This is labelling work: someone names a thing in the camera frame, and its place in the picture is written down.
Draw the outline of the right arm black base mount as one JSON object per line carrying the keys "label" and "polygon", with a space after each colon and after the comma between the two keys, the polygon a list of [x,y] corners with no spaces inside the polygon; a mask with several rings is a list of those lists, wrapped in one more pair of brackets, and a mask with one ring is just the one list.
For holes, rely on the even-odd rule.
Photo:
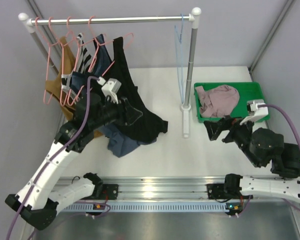
{"label": "right arm black base mount", "polygon": [[232,200],[240,199],[241,187],[240,181],[243,176],[230,173],[224,178],[223,183],[209,183],[206,185],[208,198],[210,200]]}

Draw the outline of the aluminium mounting rail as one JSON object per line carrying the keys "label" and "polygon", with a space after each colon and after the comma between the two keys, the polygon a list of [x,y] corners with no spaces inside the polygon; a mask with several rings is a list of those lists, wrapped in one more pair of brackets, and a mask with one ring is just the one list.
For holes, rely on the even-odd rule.
{"label": "aluminium mounting rail", "polygon": [[118,185],[118,201],[205,201],[207,184],[221,184],[224,176],[206,177],[105,177]]}

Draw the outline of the pink crumpled garment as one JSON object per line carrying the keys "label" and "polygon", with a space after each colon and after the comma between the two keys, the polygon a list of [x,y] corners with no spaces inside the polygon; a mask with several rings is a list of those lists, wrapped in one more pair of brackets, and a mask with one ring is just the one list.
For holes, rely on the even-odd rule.
{"label": "pink crumpled garment", "polygon": [[220,85],[210,90],[195,87],[199,103],[199,113],[203,118],[223,118],[229,116],[240,100],[238,90],[230,85]]}

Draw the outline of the brown tank top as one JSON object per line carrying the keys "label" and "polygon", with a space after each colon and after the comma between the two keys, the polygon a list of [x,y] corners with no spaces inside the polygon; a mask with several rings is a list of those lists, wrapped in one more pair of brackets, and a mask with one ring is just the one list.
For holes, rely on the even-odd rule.
{"label": "brown tank top", "polygon": [[45,81],[45,92],[50,94],[50,100],[53,97],[56,99],[56,101],[59,103],[59,106],[61,108],[61,111],[64,115],[64,117],[70,121],[73,119],[74,116],[74,105],[70,106],[66,102],[65,105],[60,104],[60,97],[62,92],[62,77],[71,77],[72,71],[75,67],[76,57],[72,53],[72,50],[67,45],[67,40],[65,36],[62,36],[59,39],[59,43],[64,45],[64,60],[63,60],[63,66],[62,63],[60,63],[59,73],[55,80],[46,80]]}

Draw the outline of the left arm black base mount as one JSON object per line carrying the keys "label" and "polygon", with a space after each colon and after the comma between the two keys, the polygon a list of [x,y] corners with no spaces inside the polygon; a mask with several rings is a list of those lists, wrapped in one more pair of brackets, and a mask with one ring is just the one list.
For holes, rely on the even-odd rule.
{"label": "left arm black base mount", "polygon": [[96,173],[86,173],[83,176],[88,179],[94,185],[92,194],[83,198],[84,200],[116,200],[119,192],[118,184],[108,184],[96,174]]}

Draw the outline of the pink hanger with brown top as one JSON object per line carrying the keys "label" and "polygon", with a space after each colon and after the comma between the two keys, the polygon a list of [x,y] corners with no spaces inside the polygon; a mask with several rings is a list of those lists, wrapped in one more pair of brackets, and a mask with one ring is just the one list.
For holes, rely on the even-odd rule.
{"label": "pink hanger with brown top", "polygon": [[[43,31],[40,29],[40,26],[38,24],[38,20],[40,19],[40,17],[36,17],[34,22],[35,22],[35,28],[36,30],[40,33],[42,39],[47,43],[47,57],[46,57],[46,75],[45,75],[45,84],[48,82],[49,80],[49,73],[50,73],[50,69],[52,69],[55,64],[53,63],[52,59],[51,59],[51,48],[54,46],[57,46],[59,44],[59,41],[55,42],[55,43],[50,43],[50,41],[47,39],[47,37],[45,36],[45,34],[43,33]],[[47,89],[44,89],[44,93],[43,93],[43,103],[45,105],[49,105],[51,102],[53,95],[50,94]]]}

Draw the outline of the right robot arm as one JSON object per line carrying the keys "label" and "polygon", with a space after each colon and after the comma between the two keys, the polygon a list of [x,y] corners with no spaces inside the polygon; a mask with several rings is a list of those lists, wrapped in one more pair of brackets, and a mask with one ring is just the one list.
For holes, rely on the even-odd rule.
{"label": "right robot arm", "polygon": [[223,131],[228,131],[222,142],[235,143],[255,168],[271,165],[271,173],[278,179],[265,179],[229,173],[222,188],[211,191],[209,198],[234,199],[250,196],[280,198],[300,204],[300,149],[285,143],[282,134],[259,127],[253,129],[252,121],[226,116],[219,121],[205,121],[210,141],[215,141]]}

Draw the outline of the striped tank top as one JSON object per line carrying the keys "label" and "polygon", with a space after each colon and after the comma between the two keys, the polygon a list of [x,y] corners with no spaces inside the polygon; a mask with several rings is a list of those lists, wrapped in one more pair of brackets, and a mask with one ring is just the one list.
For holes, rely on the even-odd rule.
{"label": "striped tank top", "polygon": [[70,77],[61,78],[61,90],[66,94],[65,99],[69,105],[74,104],[81,87],[85,85],[84,81],[76,75],[73,76],[73,73],[85,74],[92,63],[92,56],[85,46],[83,34],[79,33],[76,38],[80,48],[77,51],[75,66]]}

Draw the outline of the pink hanger with blue top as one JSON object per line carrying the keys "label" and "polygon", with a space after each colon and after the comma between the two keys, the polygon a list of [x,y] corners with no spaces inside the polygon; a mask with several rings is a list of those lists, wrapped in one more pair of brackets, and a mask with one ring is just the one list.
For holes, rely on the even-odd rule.
{"label": "pink hanger with blue top", "polygon": [[[93,39],[90,40],[90,41],[88,41],[88,42],[85,42],[85,40],[84,40],[84,45],[86,46],[88,43],[92,42],[93,44],[96,44],[96,49],[95,49],[94,55],[91,55],[91,56],[92,56],[92,61],[91,61],[89,70],[88,70],[86,73],[92,73],[92,72],[93,72],[93,69],[94,69],[94,67],[95,67],[95,65],[96,65],[96,62],[97,62],[97,59],[98,59],[98,57],[97,57],[98,51],[99,51],[99,48],[101,47],[101,44],[100,44],[100,42],[99,42],[98,39],[97,39],[97,36],[94,34],[94,32],[93,32],[93,30],[92,30],[92,28],[91,28],[91,21],[92,21],[95,17],[96,17],[96,16],[93,15],[93,16],[91,16],[91,17],[88,19],[88,21],[87,21],[88,28],[89,28],[89,30],[90,30],[91,35],[93,36]],[[79,91],[79,94],[77,95],[77,97],[78,97],[77,102],[79,101],[79,97],[80,97],[81,92],[83,91],[83,88],[84,88],[84,86],[81,87],[81,89],[80,89],[80,91]]]}

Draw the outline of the silver clothes rack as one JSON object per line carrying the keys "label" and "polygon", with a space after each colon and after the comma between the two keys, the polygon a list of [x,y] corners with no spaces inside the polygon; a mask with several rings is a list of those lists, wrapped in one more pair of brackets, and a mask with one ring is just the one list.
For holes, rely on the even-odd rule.
{"label": "silver clothes rack", "polygon": [[[200,24],[200,17],[202,10],[199,7],[194,7],[188,15],[184,16],[184,20],[187,20],[191,23],[191,35],[190,35],[190,48],[189,48],[189,57],[187,65],[187,75],[186,80],[191,81],[193,78],[194,70],[194,58],[196,50],[196,42],[198,35],[198,28]],[[30,18],[26,13],[20,13],[18,19],[22,22],[24,27],[30,33],[32,39],[35,41],[37,47],[41,51],[44,58],[47,60],[48,51],[44,47],[43,43],[37,35],[37,29],[35,27],[35,19]],[[83,25],[88,24],[88,18],[75,18],[70,19],[70,25]],[[66,25],[66,19],[55,19],[47,20],[42,19],[38,20],[39,26],[51,26],[51,25]],[[139,16],[139,17],[110,17],[110,18],[94,18],[91,21],[91,24],[123,24],[123,23],[151,23],[151,22],[170,22],[170,21],[181,21],[181,16]],[[51,68],[55,74],[58,74],[59,71],[56,66]]]}

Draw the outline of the green plastic tray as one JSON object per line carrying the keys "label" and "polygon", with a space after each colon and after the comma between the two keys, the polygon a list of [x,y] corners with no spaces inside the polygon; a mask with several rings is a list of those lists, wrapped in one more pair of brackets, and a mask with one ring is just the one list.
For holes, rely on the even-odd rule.
{"label": "green plastic tray", "polygon": [[203,88],[208,91],[213,88],[216,88],[221,85],[229,85],[234,87],[239,92],[239,102],[237,106],[234,108],[232,113],[229,115],[231,117],[247,117],[248,110],[246,104],[251,100],[264,100],[264,95],[260,85],[256,82],[199,82],[194,84],[194,99],[196,105],[196,116],[199,123],[203,123],[205,121],[218,121],[220,118],[204,118],[200,115],[199,107],[201,106],[199,102],[198,95],[195,91],[195,87],[203,86]]}

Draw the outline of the black tank top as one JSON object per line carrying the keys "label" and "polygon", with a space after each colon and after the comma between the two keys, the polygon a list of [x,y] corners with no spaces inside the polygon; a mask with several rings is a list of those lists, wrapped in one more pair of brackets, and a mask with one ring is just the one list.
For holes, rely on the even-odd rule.
{"label": "black tank top", "polygon": [[113,41],[114,64],[105,73],[106,80],[112,78],[121,83],[117,96],[128,99],[132,107],[141,111],[143,115],[130,126],[115,124],[118,130],[127,137],[143,143],[151,143],[160,133],[168,132],[168,122],[146,108],[138,93],[138,87],[134,84],[129,72],[128,63],[124,52],[124,39],[118,37]]}

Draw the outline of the pink hanger with striped top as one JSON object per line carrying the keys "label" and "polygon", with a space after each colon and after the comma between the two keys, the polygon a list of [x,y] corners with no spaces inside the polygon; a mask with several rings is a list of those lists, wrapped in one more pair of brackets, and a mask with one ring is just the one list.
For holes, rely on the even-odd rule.
{"label": "pink hanger with striped top", "polygon": [[[66,27],[67,27],[67,33],[65,35],[65,38],[66,38],[66,41],[67,41],[66,45],[69,46],[69,44],[75,43],[77,45],[77,51],[78,51],[79,48],[80,48],[80,44],[77,41],[77,36],[73,32],[73,30],[69,27],[71,18],[72,17],[69,16],[66,20]],[[62,45],[61,43],[59,43],[59,45],[61,46],[61,63],[62,63],[62,67],[63,67],[64,66],[64,46],[65,45]],[[64,106],[66,101],[67,101],[66,100],[66,94],[62,91],[61,96],[60,96],[60,104]],[[74,104],[68,104],[68,105],[73,106],[73,105],[76,104],[77,101],[78,101],[78,97],[75,99]]]}

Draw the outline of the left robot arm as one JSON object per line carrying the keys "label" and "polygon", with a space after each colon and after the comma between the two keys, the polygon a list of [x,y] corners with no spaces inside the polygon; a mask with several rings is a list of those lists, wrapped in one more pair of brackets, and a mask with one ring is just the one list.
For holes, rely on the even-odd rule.
{"label": "left robot arm", "polygon": [[18,193],[9,194],[5,203],[29,225],[42,231],[68,206],[82,199],[99,198],[103,194],[103,180],[91,172],[59,191],[53,188],[72,160],[94,139],[95,130],[112,123],[129,127],[142,115],[126,97],[103,102],[98,94],[89,92],[76,104],[73,119],[60,127],[32,178]]}

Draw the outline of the blue tank top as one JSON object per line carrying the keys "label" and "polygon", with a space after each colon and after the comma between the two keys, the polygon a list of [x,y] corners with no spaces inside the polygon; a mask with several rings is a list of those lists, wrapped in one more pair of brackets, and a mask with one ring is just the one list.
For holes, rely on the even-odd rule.
{"label": "blue tank top", "polygon": [[[110,58],[106,46],[104,45],[104,35],[98,35],[97,39],[101,46],[98,50],[97,61],[92,73],[97,77],[101,77],[102,74],[106,71],[106,69],[111,65],[112,60]],[[83,77],[79,76],[78,73],[75,73],[73,76],[78,76],[80,79],[83,80],[83,83],[85,84],[86,81],[83,79]],[[141,145],[141,142],[133,140],[130,137],[121,133],[113,123],[99,127],[98,131],[105,135],[106,138],[108,138],[107,149],[118,158],[131,153]]]}

